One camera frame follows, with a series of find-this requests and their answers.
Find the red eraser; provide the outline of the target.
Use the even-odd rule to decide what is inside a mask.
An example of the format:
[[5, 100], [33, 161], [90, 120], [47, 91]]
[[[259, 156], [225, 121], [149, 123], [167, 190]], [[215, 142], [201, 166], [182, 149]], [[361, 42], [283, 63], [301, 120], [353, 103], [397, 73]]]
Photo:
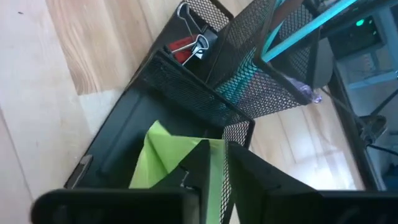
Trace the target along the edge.
[[174, 56], [177, 62], [184, 63], [192, 55], [192, 49], [194, 45], [191, 45], [190, 47], [175, 53], [174, 51], [182, 47], [185, 47], [186, 45], [194, 43], [194, 41], [196, 41], [197, 36], [198, 35], [196, 34], [193, 37], [185, 37], [183, 39], [177, 40], [167, 45], [167, 48], [171, 51], [172, 55]]

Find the black mesh desk organizer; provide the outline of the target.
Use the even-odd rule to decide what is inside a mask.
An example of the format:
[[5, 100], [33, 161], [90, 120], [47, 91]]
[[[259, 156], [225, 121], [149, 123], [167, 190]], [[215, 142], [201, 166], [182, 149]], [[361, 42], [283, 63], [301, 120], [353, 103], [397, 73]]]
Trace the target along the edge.
[[[229, 182], [229, 143], [236, 142], [249, 150], [255, 117], [303, 104], [306, 98], [279, 70], [262, 62], [256, 52], [252, 62], [257, 72], [243, 98], [232, 103], [218, 93], [217, 86], [233, 67], [222, 51], [237, 16], [232, 16], [217, 0], [185, 2], [200, 25], [208, 25], [216, 32], [215, 45], [202, 62], [183, 66], [165, 48], [185, 37], [181, 23], [176, 18], [169, 20], [90, 144], [87, 171], [76, 187], [67, 189], [130, 189], [144, 133], [159, 121], [171, 135], [225, 140], [220, 224], [226, 224], [231, 211], [237, 211]], [[256, 50], [263, 29], [256, 40]]]

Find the purple pen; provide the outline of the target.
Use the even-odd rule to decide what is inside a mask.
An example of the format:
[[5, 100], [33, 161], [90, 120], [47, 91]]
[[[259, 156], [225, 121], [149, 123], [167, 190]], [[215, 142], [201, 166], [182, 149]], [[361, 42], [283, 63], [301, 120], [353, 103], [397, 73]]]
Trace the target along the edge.
[[310, 86], [302, 83], [294, 78], [286, 77], [298, 91], [304, 95], [304, 97], [311, 103], [320, 103], [322, 101], [321, 94], [316, 93]]

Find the black binder clip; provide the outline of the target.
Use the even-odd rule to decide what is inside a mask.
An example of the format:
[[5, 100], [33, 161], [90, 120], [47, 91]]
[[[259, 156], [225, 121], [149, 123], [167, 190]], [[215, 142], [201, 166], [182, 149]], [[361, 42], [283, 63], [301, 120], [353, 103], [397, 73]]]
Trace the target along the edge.
[[174, 53], [183, 50], [185, 48], [188, 48], [191, 45], [194, 45], [192, 49], [192, 55], [184, 63], [181, 63], [182, 65], [185, 65], [196, 54], [203, 54], [205, 51], [209, 49], [209, 43], [207, 38], [204, 35], [198, 34], [196, 41], [194, 41], [194, 43], [186, 45], [185, 47], [182, 47], [178, 50], [175, 50]]
[[217, 35], [209, 28], [208, 25], [204, 25], [203, 27], [198, 25], [197, 21], [192, 16], [192, 10], [190, 9], [189, 3], [180, 3], [177, 7], [176, 16], [185, 24], [189, 37], [193, 37], [196, 34], [204, 35], [208, 40], [209, 48], [217, 40]]

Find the teal pen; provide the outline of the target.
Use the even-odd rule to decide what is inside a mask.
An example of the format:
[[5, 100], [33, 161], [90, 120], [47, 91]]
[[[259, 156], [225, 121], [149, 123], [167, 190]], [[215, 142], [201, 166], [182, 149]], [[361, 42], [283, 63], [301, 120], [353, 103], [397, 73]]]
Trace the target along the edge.
[[226, 37], [223, 55], [232, 69], [216, 90], [232, 103], [237, 103], [257, 72], [253, 58], [256, 40], [264, 24], [272, 18], [272, 13], [285, 0], [252, 0], [233, 20]]
[[293, 33], [290, 37], [283, 40], [280, 44], [276, 45], [274, 48], [268, 50], [261, 54], [261, 59], [264, 62], [269, 62], [276, 56], [278, 56], [283, 51], [287, 50], [289, 47], [294, 45], [296, 42], [303, 39], [305, 36], [309, 35], [315, 29], [319, 28], [325, 22], [329, 21], [332, 17], [339, 14], [341, 11], [354, 4], [357, 0], [340, 0], [335, 3], [332, 7], [327, 9], [324, 13], [320, 14], [318, 17], [314, 18], [313, 21], [304, 25], [297, 32]]

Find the green paper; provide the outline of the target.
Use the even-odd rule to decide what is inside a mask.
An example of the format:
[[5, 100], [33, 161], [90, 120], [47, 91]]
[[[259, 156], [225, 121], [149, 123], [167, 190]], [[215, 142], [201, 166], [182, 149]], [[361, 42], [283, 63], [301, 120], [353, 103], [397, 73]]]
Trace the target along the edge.
[[[155, 121], [144, 138], [144, 145], [129, 184], [130, 189], [148, 189], [169, 175], [199, 144], [202, 138], [171, 135]], [[220, 224], [226, 142], [210, 139], [210, 192], [206, 224]]]

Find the black aluminium rig frame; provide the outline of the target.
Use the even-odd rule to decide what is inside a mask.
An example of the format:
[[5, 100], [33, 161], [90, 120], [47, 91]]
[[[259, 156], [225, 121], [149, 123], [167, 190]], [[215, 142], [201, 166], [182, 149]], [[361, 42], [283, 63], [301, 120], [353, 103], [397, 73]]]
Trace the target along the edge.
[[364, 187], [398, 188], [398, 82], [350, 95], [343, 79], [334, 74], [327, 87], [323, 92], [336, 106]]

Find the black computer with green lights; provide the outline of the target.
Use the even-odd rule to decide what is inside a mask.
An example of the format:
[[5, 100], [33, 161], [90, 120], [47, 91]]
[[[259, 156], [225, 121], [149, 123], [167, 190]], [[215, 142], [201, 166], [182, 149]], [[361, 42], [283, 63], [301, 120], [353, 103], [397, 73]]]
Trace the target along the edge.
[[328, 37], [337, 60], [364, 52], [383, 44], [373, 16], [360, 19]]

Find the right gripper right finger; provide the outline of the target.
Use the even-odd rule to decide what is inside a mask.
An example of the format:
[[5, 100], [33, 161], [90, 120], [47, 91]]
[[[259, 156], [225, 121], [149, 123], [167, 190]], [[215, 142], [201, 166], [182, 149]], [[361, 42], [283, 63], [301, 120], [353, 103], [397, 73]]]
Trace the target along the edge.
[[398, 193], [316, 190], [236, 142], [229, 182], [241, 224], [398, 224]]

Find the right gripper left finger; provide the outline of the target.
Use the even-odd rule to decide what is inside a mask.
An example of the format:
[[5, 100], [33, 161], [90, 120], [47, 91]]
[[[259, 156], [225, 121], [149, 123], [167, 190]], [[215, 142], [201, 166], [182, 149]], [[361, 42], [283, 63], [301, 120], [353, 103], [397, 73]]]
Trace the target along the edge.
[[37, 199], [32, 224], [205, 224], [210, 143], [193, 150], [149, 189], [58, 189]]

